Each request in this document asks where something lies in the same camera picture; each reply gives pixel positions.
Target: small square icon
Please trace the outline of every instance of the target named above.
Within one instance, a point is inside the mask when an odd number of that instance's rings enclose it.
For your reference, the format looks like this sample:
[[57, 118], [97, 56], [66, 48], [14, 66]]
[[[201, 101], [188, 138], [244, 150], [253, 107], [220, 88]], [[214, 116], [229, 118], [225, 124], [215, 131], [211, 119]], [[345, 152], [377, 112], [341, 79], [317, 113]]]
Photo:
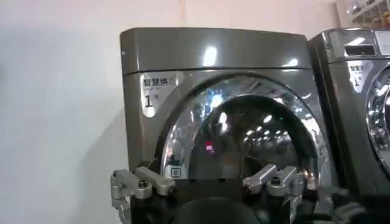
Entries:
[[171, 177], [178, 178], [182, 176], [181, 168], [171, 168]]

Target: metal bracket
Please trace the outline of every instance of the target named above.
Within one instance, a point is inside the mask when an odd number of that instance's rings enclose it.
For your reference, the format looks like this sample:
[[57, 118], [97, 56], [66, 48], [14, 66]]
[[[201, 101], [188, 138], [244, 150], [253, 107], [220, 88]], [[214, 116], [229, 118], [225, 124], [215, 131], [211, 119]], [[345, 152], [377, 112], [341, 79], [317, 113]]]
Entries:
[[277, 166], [268, 164], [255, 175], [244, 178], [243, 186], [247, 187], [251, 194], [258, 194], [261, 191], [261, 187], [277, 174]]
[[267, 191], [270, 195], [282, 197], [288, 195], [290, 199], [290, 223], [297, 214], [297, 206], [302, 202], [303, 173], [298, 172], [296, 167], [284, 168], [271, 181], [267, 182]]
[[152, 185], [140, 180], [128, 170], [114, 171], [110, 181], [112, 199], [122, 199], [133, 195], [138, 199], [146, 199], [152, 195]]
[[137, 168], [135, 175], [142, 180], [150, 182], [159, 195], [167, 196], [174, 192], [175, 180], [172, 178], [162, 177], [158, 173], [155, 173], [146, 167]]

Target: front-load washer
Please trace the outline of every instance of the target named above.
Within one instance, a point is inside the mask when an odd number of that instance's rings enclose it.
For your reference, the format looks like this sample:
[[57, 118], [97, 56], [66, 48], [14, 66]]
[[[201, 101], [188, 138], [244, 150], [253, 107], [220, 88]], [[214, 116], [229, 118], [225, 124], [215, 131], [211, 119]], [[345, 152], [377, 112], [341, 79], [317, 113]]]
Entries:
[[340, 185], [390, 194], [390, 32], [328, 30], [310, 52]]
[[137, 28], [121, 50], [131, 170], [214, 179], [292, 165], [307, 188], [332, 184], [304, 36]]

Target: shelf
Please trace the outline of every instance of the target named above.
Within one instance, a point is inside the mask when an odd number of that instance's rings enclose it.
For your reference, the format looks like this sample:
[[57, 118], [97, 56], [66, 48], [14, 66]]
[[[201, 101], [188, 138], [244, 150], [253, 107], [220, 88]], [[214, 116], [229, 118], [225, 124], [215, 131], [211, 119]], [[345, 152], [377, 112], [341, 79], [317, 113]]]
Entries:
[[386, 0], [376, 0], [374, 3], [372, 3], [369, 6], [365, 6], [362, 8], [359, 12], [352, 15], [352, 21], [355, 21], [358, 17], [362, 16], [363, 14], [370, 12], [372, 8], [374, 8], [377, 5], [380, 5], [381, 3], [386, 3]]

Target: washer top panel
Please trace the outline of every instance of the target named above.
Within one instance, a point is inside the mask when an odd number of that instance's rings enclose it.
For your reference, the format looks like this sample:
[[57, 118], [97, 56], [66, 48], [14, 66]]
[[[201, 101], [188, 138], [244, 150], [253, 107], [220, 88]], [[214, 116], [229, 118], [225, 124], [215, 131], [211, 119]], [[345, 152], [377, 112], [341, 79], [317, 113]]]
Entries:
[[210, 28], [134, 28], [121, 34], [122, 73], [213, 68], [311, 69], [303, 35]]

